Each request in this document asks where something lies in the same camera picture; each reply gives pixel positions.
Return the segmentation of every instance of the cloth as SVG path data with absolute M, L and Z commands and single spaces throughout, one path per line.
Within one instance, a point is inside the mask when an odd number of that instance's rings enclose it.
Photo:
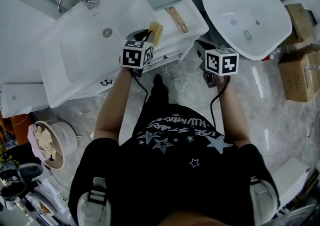
M 43 156 L 42 152 L 40 151 L 40 148 L 38 146 L 38 142 L 35 137 L 35 126 L 30 125 L 28 127 L 28 140 L 31 144 L 32 152 L 33 154 L 38 157 L 41 161 L 46 161 L 46 158 Z
M 112 226 L 156 226 L 176 210 L 253 226 L 252 179 L 270 183 L 279 203 L 261 154 L 251 144 L 238 149 L 193 110 L 168 104 L 167 91 L 152 89 L 132 138 L 123 145 L 101 138 L 87 146 L 70 190 L 74 220 L 93 177 L 104 177 Z
M 34 139 L 32 137 L 32 134 L 34 135 L 38 149 L 34 145 Z M 40 126 L 36 127 L 35 125 L 31 125 L 29 127 L 28 139 L 29 142 L 31 142 L 33 153 L 35 152 L 36 156 L 40 158 L 42 161 L 46 161 L 50 158 L 56 159 L 56 150 L 51 145 L 52 137 L 47 129 L 42 130 Z

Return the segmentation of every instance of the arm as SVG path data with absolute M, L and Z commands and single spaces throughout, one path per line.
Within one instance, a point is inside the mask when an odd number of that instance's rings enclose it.
M 226 80 L 227 78 L 225 76 L 217 76 L 216 85 L 218 92 L 223 89 Z M 225 135 L 234 141 L 234 144 L 237 145 L 238 148 L 245 144 L 250 144 L 248 122 L 231 83 L 219 100 Z
M 132 76 L 129 68 L 123 67 L 100 110 L 95 124 L 93 139 L 105 137 L 119 140 L 120 128 L 124 119 L 130 92 Z

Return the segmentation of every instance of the person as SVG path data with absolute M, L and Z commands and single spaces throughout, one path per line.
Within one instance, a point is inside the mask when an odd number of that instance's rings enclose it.
M 76 222 L 78 200 L 93 177 L 105 178 L 112 226 L 250 226 L 273 217 L 277 188 L 250 142 L 232 84 L 219 98 L 224 136 L 199 113 L 169 104 L 156 75 L 132 137 L 120 146 L 131 81 L 122 68 L 75 173 L 68 206 Z M 226 78 L 215 81 L 221 91 Z

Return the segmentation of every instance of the white sink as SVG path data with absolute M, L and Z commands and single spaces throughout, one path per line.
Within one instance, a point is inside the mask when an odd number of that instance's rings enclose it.
M 221 36 L 241 55 L 261 60 L 292 31 L 280 0 L 202 0 Z
M 50 107 L 59 106 L 93 83 L 99 84 L 106 76 L 114 80 L 120 70 L 123 40 L 134 31 L 148 29 L 152 21 L 164 26 L 153 60 L 163 57 L 168 48 L 173 51 L 183 41 L 193 43 L 208 31 L 191 0 L 181 0 L 175 7 L 188 33 L 179 30 L 165 9 L 155 12 L 147 0 L 100 0 L 91 10 L 79 2 L 67 11 L 37 41 Z M 112 30 L 110 37 L 103 36 L 106 28 Z

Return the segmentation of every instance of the marble floor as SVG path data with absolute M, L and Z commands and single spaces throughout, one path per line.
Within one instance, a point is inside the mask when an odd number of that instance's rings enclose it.
M 217 92 L 215 88 L 208 89 L 199 69 L 201 61 L 192 49 L 182 62 L 156 68 L 143 74 L 140 81 L 150 91 L 154 76 L 161 74 L 171 103 L 188 106 L 212 121 L 210 102 Z M 308 103 L 286 101 L 277 57 L 265 62 L 242 59 L 238 72 L 231 81 L 249 122 L 251 142 L 258 147 L 270 172 L 275 172 L 289 157 L 313 169 L 320 159 L 320 96 L 314 96 Z M 67 101 L 58 108 L 34 113 L 36 119 L 66 121 L 82 136 L 77 150 L 66 157 L 65 166 L 54 171 L 67 189 L 92 140 L 95 122 L 107 95 Z M 120 133 L 121 144 L 131 137 L 144 97 L 144 91 L 133 81 Z M 218 101 L 213 111 L 217 130 L 223 133 Z M 67 197 L 68 192 L 62 187 L 61 191 Z

